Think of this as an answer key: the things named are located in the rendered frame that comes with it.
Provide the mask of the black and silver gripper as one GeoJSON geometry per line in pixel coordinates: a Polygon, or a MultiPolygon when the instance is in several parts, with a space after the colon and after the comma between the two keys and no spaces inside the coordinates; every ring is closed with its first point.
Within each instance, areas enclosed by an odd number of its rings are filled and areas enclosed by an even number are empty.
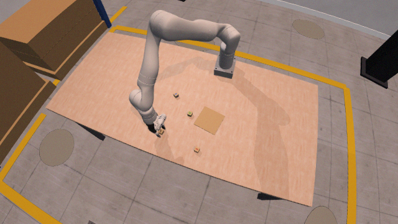
{"type": "Polygon", "coordinates": [[[160,138],[160,135],[157,133],[157,131],[159,131],[161,127],[162,129],[165,129],[164,126],[165,120],[166,120],[166,114],[161,114],[160,116],[158,116],[158,114],[155,111],[155,115],[153,118],[143,119],[143,122],[147,125],[150,132],[156,134],[156,136],[160,138]]]}

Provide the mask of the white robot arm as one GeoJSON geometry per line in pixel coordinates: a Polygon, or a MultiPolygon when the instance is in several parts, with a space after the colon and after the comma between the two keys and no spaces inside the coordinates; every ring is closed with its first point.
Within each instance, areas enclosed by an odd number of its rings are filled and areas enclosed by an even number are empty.
{"type": "Polygon", "coordinates": [[[144,58],[137,79],[137,85],[141,90],[135,89],[129,95],[130,103],[138,110],[143,119],[151,119],[155,115],[152,105],[154,85],[159,73],[161,39],[209,42],[216,36],[223,41],[220,45],[219,66],[225,70],[230,69],[241,37],[232,25],[203,19],[188,21],[163,10],[155,11],[151,15],[147,28],[144,58]]]}

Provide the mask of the tan flat mat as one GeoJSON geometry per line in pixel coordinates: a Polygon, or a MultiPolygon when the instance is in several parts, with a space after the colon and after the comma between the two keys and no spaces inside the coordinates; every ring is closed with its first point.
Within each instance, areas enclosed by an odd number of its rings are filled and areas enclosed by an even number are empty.
{"type": "Polygon", "coordinates": [[[224,115],[205,106],[194,122],[194,125],[215,135],[224,117],[224,115]]]}

